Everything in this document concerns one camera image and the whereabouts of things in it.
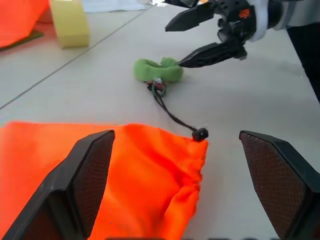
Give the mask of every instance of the mesh gripper pad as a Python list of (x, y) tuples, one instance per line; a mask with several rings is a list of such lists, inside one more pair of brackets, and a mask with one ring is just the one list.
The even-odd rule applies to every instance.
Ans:
[(86, 240), (105, 192), (114, 131), (80, 139), (44, 178), (2, 240)]
[(306, 186), (271, 143), (245, 133), (241, 141), (255, 192), (283, 239), (304, 203)]

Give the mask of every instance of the orange drawstring bag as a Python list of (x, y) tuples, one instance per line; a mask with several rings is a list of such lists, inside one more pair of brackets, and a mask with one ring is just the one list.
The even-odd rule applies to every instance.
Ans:
[(48, 7), (48, 0), (1, 0), (0, 48), (28, 37)]
[(89, 240), (182, 238), (196, 212), (206, 140), (196, 142), (140, 124), (24, 122), (10, 123), (0, 132), (0, 238), (76, 142), (107, 130), (115, 138)]

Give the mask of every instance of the white floor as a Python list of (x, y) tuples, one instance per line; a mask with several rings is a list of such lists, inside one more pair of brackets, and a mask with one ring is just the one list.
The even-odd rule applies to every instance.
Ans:
[[(181, 59), (218, 41), (217, 19), (190, 31), (165, 33), (164, 27), (179, 11), (167, 6), (142, 14), (124, 12), (118, 25), (113, 19), (108, 25), (94, 16), (98, 28), (110, 30), (101, 33), (92, 45), (109, 37), (71, 62), (78, 50), (59, 50), (55, 43), (49, 49), (41, 49), (40, 44), (1, 53), (1, 105), (69, 63), (0, 109), (0, 124), (12, 120), (142, 123), (190, 136), (133, 76), (134, 62), (139, 58)], [(177, 117), (206, 127), (210, 134), (200, 201), (186, 238), (276, 237), (254, 191), (238, 140), (240, 130), (291, 142), (320, 172), (320, 105), (286, 32), (269, 31), (263, 40), (248, 43), (246, 49), (248, 58), (244, 61), (231, 59), (186, 69), (183, 81), (170, 87), (164, 99)]]

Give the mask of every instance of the orange fabric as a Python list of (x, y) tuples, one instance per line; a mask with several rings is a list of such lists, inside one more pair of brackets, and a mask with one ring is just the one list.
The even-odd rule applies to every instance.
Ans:
[(0, 0), (0, 48), (30, 35), (48, 0)]
[(77, 140), (115, 130), (109, 173), (90, 240), (180, 240), (199, 198), (208, 142), (146, 125), (14, 122), (0, 131), (0, 238)]

